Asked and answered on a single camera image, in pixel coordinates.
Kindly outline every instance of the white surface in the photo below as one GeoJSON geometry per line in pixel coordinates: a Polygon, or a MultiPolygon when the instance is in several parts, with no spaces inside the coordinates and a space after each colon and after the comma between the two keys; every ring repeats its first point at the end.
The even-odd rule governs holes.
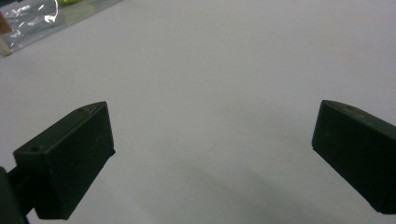
{"type": "Polygon", "coordinates": [[[322,99],[396,123],[395,10],[125,0],[0,58],[0,164],[106,100],[117,155],[67,223],[395,223],[310,145],[322,99]]]}

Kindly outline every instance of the plastic bag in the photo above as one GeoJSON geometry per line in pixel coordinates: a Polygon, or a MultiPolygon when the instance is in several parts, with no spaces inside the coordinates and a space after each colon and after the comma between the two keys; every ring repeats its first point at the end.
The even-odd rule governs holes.
{"type": "Polygon", "coordinates": [[[11,51],[58,32],[122,0],[19,0],[0,8],[12,32],[2,35],[11,51]]]}

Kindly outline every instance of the white table surface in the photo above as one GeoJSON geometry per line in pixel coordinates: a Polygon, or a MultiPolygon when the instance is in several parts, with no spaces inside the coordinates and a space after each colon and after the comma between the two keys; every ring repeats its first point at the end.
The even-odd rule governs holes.
{"type": "Polygon", "coordinates": [[[107,101],[117,154],[66,223],[395,223],[310,144],[323,99],[396,123],[395,10],[125,0],[0,58],[0,164],[107,101]]]}

